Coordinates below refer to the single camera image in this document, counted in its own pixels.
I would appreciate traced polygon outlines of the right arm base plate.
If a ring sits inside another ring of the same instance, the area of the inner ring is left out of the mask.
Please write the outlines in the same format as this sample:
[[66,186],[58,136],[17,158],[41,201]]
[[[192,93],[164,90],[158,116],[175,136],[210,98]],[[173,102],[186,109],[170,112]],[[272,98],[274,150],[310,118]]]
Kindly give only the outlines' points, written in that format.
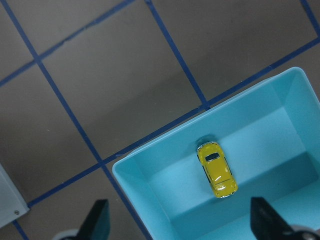
[[29,210],[21,193],[0,165],[0,227],[3,228]]

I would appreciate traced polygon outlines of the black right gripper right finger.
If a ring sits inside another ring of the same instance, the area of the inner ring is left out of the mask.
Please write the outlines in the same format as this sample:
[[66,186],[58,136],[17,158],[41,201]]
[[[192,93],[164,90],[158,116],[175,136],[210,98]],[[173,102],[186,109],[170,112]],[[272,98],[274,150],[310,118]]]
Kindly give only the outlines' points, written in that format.
[[250,200],[250,228],[257,240],[293,240],[295,231],[263,198]]

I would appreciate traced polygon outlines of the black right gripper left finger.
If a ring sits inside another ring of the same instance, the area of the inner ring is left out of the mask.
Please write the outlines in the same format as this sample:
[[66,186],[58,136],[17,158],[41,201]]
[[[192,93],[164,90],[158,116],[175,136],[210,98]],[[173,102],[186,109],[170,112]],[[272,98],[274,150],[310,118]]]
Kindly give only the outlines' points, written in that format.
[[97,200],[81,225],[77,240],[107,240],[111,231],[109,201]]

